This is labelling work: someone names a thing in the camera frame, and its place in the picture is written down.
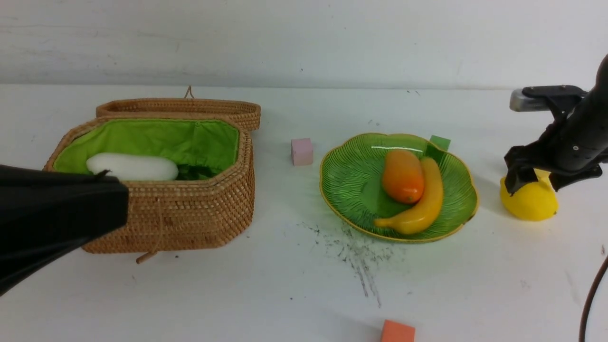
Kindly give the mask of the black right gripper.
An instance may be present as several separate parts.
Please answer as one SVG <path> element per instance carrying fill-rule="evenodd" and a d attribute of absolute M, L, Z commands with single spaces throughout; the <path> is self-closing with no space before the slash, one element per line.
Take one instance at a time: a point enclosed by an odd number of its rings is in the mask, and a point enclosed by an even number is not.
<path fill-rule="evenodd" d="M 504 161 L 504 186 L 510 196 L 525 185 L 538 182 L 534 169 L 551 172 L 549 180 L 556 192 L 599 178 L 599 165 L 607 161 L 607 123 L 552 123 L 536 141 L 511 147 Z"/>

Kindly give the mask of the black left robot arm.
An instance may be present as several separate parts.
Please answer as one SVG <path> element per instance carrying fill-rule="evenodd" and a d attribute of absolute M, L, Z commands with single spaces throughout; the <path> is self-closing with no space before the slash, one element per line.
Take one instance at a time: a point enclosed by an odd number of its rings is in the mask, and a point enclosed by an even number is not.
<path fill-rule="evenodd" d="M 0 293 L 126 225 L 130 192 L 96 174 L 0 167 Z"/>

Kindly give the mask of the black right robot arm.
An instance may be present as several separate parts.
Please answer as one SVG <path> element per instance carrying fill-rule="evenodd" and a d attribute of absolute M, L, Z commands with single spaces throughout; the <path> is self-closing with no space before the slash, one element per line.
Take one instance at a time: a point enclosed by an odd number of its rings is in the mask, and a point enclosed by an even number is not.
<path fill-rule="evenodd" d="M 553 115 L 553 122 L 536 141 L 511 147 L 504 156 L 508 168 L 504 186 L 510 195 L 536 182 L 536 170 L 550 173 L 554 190 L 601 177 L 608 149 L 606 59 L 590 91 L 573 85 L 523 87 L 511 93 L 509 106 L 512 111 Z"/>

